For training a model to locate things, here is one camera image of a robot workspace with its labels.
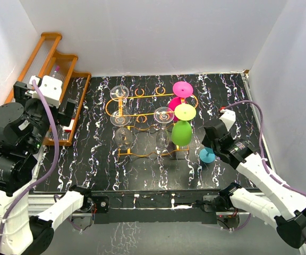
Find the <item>clear wine glass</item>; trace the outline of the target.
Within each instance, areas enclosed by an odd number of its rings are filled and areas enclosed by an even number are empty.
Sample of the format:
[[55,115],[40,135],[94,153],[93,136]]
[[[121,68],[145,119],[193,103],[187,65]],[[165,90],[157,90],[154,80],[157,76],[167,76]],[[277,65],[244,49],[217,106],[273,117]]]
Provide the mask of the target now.
[[122,113],[127,113],[131,115],[131,110],[126,105],[126,100],[129,96],[129,90],[126,86],[115,86],[110,90],[110,97],[113,101],[118,102],[119,108],[122,110]]
[[170,134],[167,130],[167,124],[174,119],[174,112],[169,107],[160,107],[154,112],[154,119],[158,123],[158,133],[156,135],[156,144],[159,150],[164,150],[168,147]]

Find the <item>blue wine glass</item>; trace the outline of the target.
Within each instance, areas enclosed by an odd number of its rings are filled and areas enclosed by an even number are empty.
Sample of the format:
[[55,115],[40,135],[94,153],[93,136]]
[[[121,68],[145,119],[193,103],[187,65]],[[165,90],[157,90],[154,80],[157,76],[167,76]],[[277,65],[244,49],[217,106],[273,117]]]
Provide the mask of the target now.
[[209,164],[215,160],[216,156],[211,148],[204,147],[199,152],[199,158],[202,162]]

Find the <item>green wine glass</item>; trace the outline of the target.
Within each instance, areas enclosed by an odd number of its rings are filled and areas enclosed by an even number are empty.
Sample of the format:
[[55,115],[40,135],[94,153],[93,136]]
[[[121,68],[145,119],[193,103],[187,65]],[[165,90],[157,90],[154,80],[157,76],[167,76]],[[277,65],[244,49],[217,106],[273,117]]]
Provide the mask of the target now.
[[178,121],[172,129],[172,142],[178,146],[187,146],[192,139],[192,126],[190,121],[196,116],[196,109],[190,104],[180,104],[174,109]]

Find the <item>pink wine glass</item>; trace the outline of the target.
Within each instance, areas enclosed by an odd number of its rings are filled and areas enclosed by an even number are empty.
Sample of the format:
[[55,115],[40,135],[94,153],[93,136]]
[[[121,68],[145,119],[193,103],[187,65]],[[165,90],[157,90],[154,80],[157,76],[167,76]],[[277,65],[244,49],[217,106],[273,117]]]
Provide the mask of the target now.
[[174,83],[172,89],[175,97],[168,104],[168,107],[171,110],[174,110],[185,98],[188,98],[193,94],[193,86],[186,81],[178,81]]

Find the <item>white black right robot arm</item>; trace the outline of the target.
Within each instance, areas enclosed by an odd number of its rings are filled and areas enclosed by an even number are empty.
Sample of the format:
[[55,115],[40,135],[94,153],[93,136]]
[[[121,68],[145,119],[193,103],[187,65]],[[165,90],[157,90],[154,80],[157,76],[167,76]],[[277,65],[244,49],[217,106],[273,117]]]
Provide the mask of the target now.
[[220,119],[211,120],[205,127],[202,144],[211,148],[223,162],[251,180],[265,195],[256,196],[237,183],[220,190],[217,202],[231,211],[242,209],[272,226],[281,239],[293,248],[306,242],[306,196],[277,183],[267,173],[261,156],[250,142],[234,140]]

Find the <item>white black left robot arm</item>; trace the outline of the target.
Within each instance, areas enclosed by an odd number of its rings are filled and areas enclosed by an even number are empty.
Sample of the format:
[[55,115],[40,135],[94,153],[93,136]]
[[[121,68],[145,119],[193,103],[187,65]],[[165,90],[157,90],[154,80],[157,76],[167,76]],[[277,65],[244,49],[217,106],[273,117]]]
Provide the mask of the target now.
[[91,191],[75,185],[45,211],[28,212],[29,191],[39,184],[32,179],[35,155],[51,131],[59,156],[56,126],[69,126],[74,113],[73,100],[60,106],[62,92],[61,80],[33,76],[16,82],[14,101],[0,106],[0,254],[41,254],[62,222],[92,208]]

